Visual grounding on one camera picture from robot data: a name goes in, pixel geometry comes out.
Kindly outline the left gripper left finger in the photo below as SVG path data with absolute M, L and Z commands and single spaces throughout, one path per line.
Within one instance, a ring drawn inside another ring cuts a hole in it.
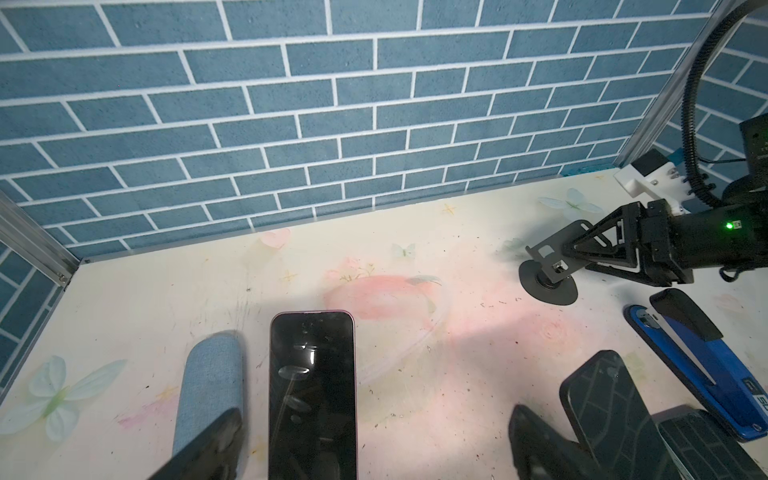
M 228 409 L 149 479 L 235 479 L 243 443 L 241 411 Z

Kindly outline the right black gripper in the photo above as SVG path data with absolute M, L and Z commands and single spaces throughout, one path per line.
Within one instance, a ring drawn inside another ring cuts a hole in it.
M 618 207 L 568 244 L 570 250 L 592 247 L 618 250 L 635 246 L 638 254 L 579 253 L 587 270 L 640 284 L 670 287 L 691 284 L 693 271 L 717 268 L 733 282 L 746 271 L 767 266 L 767 204 L 726 205 L 674 216 L 664 200 Z

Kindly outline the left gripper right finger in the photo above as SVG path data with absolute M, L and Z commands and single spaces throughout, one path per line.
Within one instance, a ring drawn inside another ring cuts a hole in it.
M 529 407 L 517 404 L 508 425 L 519 479 L 611 479 L 579 446 L 554 430 Z

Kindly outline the black phone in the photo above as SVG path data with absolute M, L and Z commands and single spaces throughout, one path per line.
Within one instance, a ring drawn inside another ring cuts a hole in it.
M 767 474 L 706 411 L 691 410 L 658 424 L 683 479 L 767 480 Z
M 671 454 L 621 356 L 601 350 L 559 397 L 580 446 L 615 479 L 679 479 Z
M 356 479 L 355 334 L 345 311 L 285 312 L 270 324 L 270 479 Z

